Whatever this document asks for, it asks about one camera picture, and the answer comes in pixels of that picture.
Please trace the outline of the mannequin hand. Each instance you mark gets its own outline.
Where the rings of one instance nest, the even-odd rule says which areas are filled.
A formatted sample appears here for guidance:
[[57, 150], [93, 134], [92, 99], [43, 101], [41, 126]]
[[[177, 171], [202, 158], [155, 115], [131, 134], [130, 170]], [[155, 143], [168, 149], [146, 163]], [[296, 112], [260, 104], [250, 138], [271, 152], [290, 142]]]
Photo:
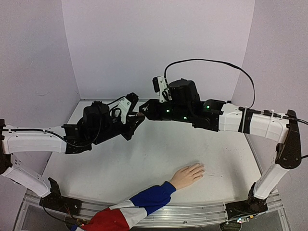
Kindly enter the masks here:
[[174, 174], [170, 183], [176, 188], [176, 190], [180, 190], [200, 180], [203, 177], [204, 172], [205, 167], [201, 163], [186, 166]]

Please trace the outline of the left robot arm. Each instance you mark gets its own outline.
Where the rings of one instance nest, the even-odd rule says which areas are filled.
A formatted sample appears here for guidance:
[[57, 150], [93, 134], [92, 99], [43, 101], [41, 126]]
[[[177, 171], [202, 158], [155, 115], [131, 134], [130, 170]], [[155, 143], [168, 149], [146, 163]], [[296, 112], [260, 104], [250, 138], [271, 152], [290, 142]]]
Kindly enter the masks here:
[[134, 177], [146, 125], [147, 121], [142, 122], [130, 141], [119, 135], [81, 154], [19, 152], [15, 156], [26, 167], [56, 180], [65, 196], [117, 203], [143, 188]]

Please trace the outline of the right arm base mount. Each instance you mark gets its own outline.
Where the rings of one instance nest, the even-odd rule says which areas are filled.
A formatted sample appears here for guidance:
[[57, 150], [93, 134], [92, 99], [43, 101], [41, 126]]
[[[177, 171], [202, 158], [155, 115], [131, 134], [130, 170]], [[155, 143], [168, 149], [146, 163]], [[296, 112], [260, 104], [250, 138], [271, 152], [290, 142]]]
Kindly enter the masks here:
[[254, 183], [248, 193], [248, 198], [243, 201], [229, 202], [226, 204], [228, 221], [242, 217], [255, 216], [268, 210], [266, 199], [259, 199], [254, 196]]

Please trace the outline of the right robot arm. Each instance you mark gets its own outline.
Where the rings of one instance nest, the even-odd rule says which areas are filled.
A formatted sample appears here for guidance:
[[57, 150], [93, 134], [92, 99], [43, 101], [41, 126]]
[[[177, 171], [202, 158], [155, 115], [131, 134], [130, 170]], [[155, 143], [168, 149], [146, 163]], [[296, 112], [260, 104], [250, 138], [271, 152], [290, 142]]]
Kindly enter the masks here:
[[272, 144], [272, 155], [261, 177], [251, 187], [243, 204], [259, 211], [280, 180], [301, 164], [301, 137], [295, 111], [276, 113], [236, 106], [230, 101], [201, 100], [192, 80], [167, 83], [163, 77], [153, 79], [158, 99], [149, 99], [139, 107], [152, 121], [190, 123], [194, 128], [214, 132], [238, 132], [248, 141], [253, 137]]

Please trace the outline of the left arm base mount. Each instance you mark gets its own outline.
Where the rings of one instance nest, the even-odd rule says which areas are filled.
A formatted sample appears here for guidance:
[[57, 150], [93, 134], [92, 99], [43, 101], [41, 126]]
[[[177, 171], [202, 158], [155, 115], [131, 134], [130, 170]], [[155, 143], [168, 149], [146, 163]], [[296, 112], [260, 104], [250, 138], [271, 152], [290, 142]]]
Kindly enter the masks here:
[[81, 211], [82, 201], [62, 196], [59, 184], [52, 178], [48, 178], [50, 183], [50, 193], [40, 199], [39, 205], [41, 207], [59, 211], [63, 213], [69, 213], [71, 215], [79, 215]]

